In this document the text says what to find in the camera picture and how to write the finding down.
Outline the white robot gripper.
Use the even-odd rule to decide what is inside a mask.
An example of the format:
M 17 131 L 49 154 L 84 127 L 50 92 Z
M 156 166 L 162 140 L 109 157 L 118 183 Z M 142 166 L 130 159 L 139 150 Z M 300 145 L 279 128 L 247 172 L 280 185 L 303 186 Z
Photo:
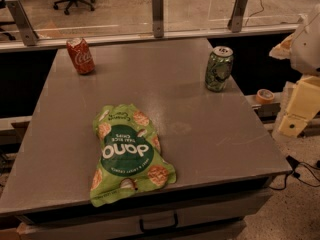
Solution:
M 269 52 L 275 59 L 289 59 L 291 67 L 301 78 L 284 110 L 278 131 L 288 137 L 297 137 L 320 111 L 320 4 L 303 19 L 294 34 L 287 36 Z

